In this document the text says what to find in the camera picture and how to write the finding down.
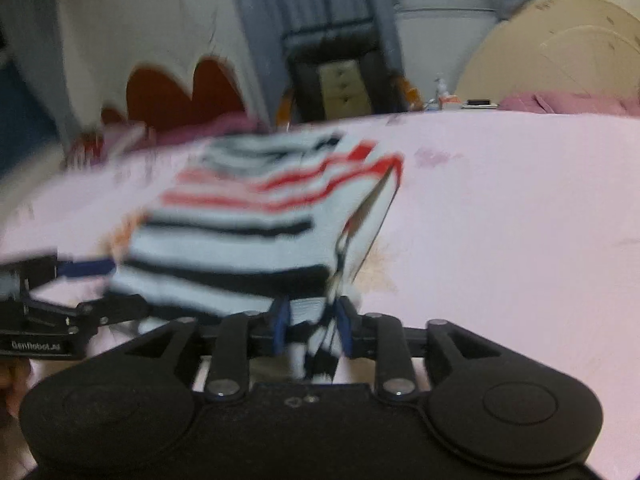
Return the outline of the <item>striped cat sweater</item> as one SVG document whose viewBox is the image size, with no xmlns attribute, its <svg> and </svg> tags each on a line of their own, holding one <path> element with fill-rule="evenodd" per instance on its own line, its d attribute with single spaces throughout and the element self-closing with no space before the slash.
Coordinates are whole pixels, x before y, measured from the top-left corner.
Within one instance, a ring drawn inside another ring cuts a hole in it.
<svg viewBox="0 0 640 480">
<path fill-rule="evenodd" d="M 330 382 L 343 350 L 333 311 L 398 191 L 404 159 L 329 130 L 210 142 L 145 211 L 107 285 L 159 320 L 291 309 L 288 370 Z"/>
</svg>

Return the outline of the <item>striped pink pillow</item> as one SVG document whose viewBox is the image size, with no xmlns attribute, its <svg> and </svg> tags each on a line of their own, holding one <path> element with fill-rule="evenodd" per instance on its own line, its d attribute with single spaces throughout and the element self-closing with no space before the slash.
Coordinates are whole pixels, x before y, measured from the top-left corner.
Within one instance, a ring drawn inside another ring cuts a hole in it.
<svg viewBox="0 0 640 480">
<path fill-rule="evenodd" d="M 147 133 L 142 122 L 106 125 L 81 133 L 65 156 L 64 168 L 89 168 L 119 158 L 131 151 Z"/>
</svg>

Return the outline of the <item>blue grey left curtain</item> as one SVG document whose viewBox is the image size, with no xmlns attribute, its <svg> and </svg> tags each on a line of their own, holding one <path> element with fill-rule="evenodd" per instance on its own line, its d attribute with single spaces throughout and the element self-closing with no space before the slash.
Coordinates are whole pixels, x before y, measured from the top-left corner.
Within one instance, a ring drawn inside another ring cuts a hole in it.
<svg viewBox="0 0 640 480">
<path fill-rule="evenodd" d="M 1 27 L 18 71 L 70 148 L 80 125 L 67 90 L 58 0 L 1 0 Z"/>
</svg>

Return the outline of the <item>blue grey curtain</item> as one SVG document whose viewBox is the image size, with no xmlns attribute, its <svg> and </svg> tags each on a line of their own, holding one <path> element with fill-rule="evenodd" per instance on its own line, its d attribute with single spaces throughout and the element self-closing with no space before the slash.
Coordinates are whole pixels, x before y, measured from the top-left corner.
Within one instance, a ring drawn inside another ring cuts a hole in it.
<svg viewBox="0 0 640 480">
<path fill-rule="evenodd" d="M 325 32 L 370 25 L 381 40 L 386 64 L 402 72 L 396 25 L 401 0 L 235 0 L 250 48 L 266 114 L 276 118 L 281 96 L 291 84 L 286 58 L 300 40 Z"/>
<path fill-rule="evenodd" d="M 1 0 L 1 27 L 18 71 L 70 148 L 80 125 L 67 90 L 58 0 Z"/>
</svg>

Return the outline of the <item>pink floral bedsheet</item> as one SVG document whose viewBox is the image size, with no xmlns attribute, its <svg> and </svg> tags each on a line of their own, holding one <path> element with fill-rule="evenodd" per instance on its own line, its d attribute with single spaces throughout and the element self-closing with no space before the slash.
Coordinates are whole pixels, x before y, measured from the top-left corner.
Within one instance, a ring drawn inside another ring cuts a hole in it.
<svg viewBox="0 0 640 480">
<path fill-rule="evenodd" d="M 334 127 L 404 155 L 357 286 L 364 312 L 446 318 L 582 380 L 589 465 L 639 478 L 639 119 L 481 112 Z M 1 228 L 1 257 L 97 255 L 206 141 L 63 174 Z"/>
</svg>

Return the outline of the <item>red heart headboard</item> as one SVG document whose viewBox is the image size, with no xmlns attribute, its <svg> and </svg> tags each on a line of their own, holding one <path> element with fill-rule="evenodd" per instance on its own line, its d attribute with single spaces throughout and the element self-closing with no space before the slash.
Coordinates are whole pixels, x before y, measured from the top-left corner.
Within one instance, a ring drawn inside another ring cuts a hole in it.
<svg viewBox="0 0 640 480">
<path fill-rule="evenodd" d="M 104 125 L 142 122 L 157 133 L 207 124 L 245 105 L 231 66 L 218 56 L 198 60 L 190 84 L 183 84 L 168 70 L 141 64 L 130 74 L 125 92 L 126 110 L 113 104 L 101 110 Z"/>
</svg>

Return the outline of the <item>white nightstand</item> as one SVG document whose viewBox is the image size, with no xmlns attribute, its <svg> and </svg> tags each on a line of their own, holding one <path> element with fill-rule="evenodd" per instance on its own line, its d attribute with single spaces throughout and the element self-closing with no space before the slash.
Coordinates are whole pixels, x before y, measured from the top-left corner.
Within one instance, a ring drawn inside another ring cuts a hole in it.
<svg viewBox="0 0 640 480">
<path fill-rule="evenodd" d="M 456 96 L 447 96 L 446 98 L 438 98 L 429 100 L 424 110 L 427 112 L 439 112 L 440 110 L 451 110 L 457 112 L 458 110 L 496 110 L 498 105 L 489 101 L 480 100 L 475 101 L 461 101 Z"/>
</svg>

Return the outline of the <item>pink blanket right bed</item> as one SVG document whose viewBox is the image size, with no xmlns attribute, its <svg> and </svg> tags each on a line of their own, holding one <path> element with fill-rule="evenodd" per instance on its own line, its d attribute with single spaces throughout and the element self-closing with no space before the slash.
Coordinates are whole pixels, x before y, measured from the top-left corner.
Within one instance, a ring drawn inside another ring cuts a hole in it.
<svg viewBox="0 0 640 480">
<path fill-rule="evenodd" d="M 498 109 L 534 114 L 593 114 L 638 118 L 639 99 L 557 91 L 523 92 L 504 98 L 498 104 Z"/>
</svg>

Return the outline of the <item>blue grey middle curtain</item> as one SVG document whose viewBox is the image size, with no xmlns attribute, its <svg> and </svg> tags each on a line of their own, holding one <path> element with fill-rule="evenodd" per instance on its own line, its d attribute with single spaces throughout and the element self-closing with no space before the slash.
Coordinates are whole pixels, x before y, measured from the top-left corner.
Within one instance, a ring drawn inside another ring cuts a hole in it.
<svg viewBox="0 0 640 480">
<path fill-rule="evenodd" d="M 396 25 L 401 0 L 235 0 L 250 48 L 266 114 L 276 118 L 281 96 L 291 84 L 286 58 L 300 40 L 325 32 L 370 25 L 381 40 L 386 64 L 402 72 Z"/>
</svg>

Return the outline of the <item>cream arched headboard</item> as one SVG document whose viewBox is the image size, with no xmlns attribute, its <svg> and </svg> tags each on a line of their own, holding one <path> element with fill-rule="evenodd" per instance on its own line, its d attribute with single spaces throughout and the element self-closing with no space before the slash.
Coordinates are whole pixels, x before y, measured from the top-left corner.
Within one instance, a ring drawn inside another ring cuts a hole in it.
<svg viewBox="0 0 640 480">
<path fill-rule="evenodd" d="M 639 95 L 639 20 L 608 0 L 536 0 L 491 29 L 458 80 L 461 99 L 556 91 Z"/>
</svg>

